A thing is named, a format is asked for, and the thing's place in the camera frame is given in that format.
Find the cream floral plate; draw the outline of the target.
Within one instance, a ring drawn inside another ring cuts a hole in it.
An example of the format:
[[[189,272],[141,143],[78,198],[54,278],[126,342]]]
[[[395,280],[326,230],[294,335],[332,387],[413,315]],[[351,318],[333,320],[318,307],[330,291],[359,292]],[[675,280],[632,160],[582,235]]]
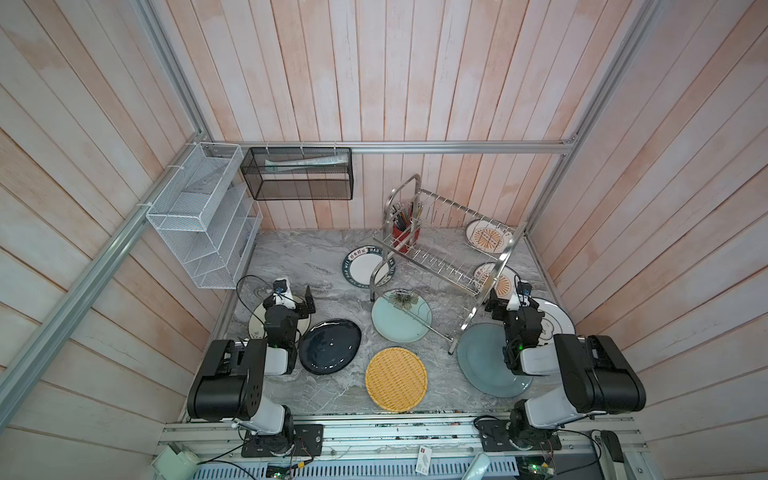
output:
[[[263,300],[252,312],[249,321],[249,335],[252,339],[298,340],[310,325],[313,307],[303,298],[293,297],[296,308],[290,310],[276,305],[273,295]]]

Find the dark blue glazed plate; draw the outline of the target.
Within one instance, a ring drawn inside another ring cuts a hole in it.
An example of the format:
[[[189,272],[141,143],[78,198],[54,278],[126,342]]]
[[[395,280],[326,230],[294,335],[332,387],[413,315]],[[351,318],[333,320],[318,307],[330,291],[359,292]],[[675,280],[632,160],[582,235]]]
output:
[[[332,319],[311,327],[299,342],[299,360],[315,375],[329,375],[346,368],[355,358],[362,331],[348,319]]]

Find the green rim white plate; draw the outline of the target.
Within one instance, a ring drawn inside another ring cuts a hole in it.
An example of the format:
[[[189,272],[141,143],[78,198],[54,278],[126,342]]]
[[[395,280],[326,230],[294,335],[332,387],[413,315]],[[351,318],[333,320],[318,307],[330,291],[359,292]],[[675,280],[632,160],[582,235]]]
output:
[[[367,289],[371,284],[371,276],[375,275],[375,284],[382,286],[395,275],[396,264],[393,258],[385,263],[383,250],[374,245],[357,247],[350,251],[342,262],[342,274],[351,285]]]

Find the silver metal dish rack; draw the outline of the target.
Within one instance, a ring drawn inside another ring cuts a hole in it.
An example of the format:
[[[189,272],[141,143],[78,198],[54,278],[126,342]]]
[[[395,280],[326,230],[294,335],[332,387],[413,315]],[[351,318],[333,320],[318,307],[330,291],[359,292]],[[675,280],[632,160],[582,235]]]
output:
[[[392,246],[390,207],[396,202],[423,204],[421,214],[411,223],[421,226],[420,236],[407,254],[396,251]],[[466,240],[466,226],[477,219],[505,224],[425,189],[418,174],[411,175],[389,193],[382,216],[383,224],[374,231],[372,243],[383,250],[383,263],[389,258],[395,260],[396,272],[382,286],[375,284],[375,275],[371,276],[370,300],[376,301],[393,289],[415,291],[431,308],[429,331],[447,342],[450,354],[455,353],[461,336],[481,315],[484,301],[524,238],[526,226],[506,225],[514,230],[514,237],[501,254],[478,251]],[[480,285],[473,272],[477,266],[487,262],[493,262],[495,267]]]

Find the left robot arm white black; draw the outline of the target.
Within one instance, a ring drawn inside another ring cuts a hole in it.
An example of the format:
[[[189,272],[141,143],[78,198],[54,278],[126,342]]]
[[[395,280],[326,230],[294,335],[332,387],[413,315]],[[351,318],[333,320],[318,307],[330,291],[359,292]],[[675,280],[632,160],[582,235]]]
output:
[[[263,336],[246,342],[211,342],[187,397],[192,419],[235,424],[262,437],[292,442],[293,419],[287,406],[263,393],[267,376],[290,374],[298,359],[299,323],[316,312],[310,288],[295,297],[287,279],[273,283],[263,302]]]

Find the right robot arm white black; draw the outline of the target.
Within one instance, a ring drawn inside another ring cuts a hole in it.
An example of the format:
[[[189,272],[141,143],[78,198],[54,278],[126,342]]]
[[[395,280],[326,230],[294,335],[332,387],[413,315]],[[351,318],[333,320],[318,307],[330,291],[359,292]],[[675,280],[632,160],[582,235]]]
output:
[[[557,374],[561,380],[559,387],[515,404],[508,426],[514,441],[531,443],[585,417],[645,407],[645,388],[611,337],[555,333],[541,345],[544,313],[526,295],[504,300],[491,289],[485,310],[503,324],[503,359],[513,374]]]

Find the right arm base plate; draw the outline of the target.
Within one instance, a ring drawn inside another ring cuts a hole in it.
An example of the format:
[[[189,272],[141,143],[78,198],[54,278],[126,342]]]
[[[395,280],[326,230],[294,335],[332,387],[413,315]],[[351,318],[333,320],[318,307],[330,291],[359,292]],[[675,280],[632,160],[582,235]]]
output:
[[[562,449],[562,442],[554,430],[525,428],[518,431],[512,421],[488,415],[476,417],[472,424],[477,430],[484,452],[549,452]]]

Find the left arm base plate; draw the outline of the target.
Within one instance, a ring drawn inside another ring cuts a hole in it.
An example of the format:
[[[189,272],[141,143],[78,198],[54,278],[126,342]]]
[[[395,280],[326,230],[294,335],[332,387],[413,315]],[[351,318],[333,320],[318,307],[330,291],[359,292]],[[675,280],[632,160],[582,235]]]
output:
[[[279,434],[260,435],[247,433],[241,449],[243,458],[272,458],[305,456],[317,457],[322,454],[324,426],[321,424],[299,424],[291,432],[284,429]]]

